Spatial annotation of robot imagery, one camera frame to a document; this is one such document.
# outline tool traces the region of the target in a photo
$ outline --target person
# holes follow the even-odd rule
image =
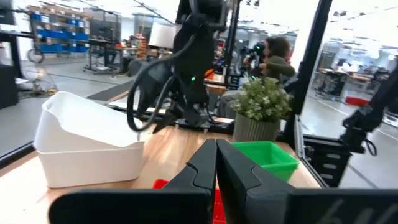
[[[285,58],[290,52],[290,44],[285,37],[268,37],[265,41],[266,47],[263,51],[265,59],[259,64],[262,78],[276,78],[280,83],[284,77],[292,77],[296,71],[293,66],[286,62]],[[234,100],[241,93],[241,90],[227,91],[220,98],[216,115],[235,119],[235,111],[233,109]]]

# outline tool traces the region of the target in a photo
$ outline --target white box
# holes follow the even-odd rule
[[[142,169],[145,139],[124,113],[67,92],[42,105],[34,147],[49,187],[132,180]]]

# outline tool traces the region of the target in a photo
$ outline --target workbench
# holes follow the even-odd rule
[[[50,204],[60,195],[72,190],[151,188],[156,179],[170,180],[175,177],[195,151],[209,138],[232,140],[232,136],[225,134],[205,134],[169,126],[157,134],[147,135],[144,166],[136,180],[63,189],[47,188],[43,168],[36,153],[33,152],[0,170],[0,210],[2,211],[0,223],[48,223],[47,210]],[[278,143],[278,145],[296,157],[287,144]],[[320,187],[301,163],[289,180],[289,184],[294,187]]]

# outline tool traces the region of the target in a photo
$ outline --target green plastic container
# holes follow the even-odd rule
[[[270,141],[231,144],[263,169],[286,182],[299,166],[298,160]]]

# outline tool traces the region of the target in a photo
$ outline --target plant pot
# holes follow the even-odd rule
[[[236,114],[234,125],[234,142],[272,141],[278,136],[280,121],[270,123],[255,121],[243,115]]]

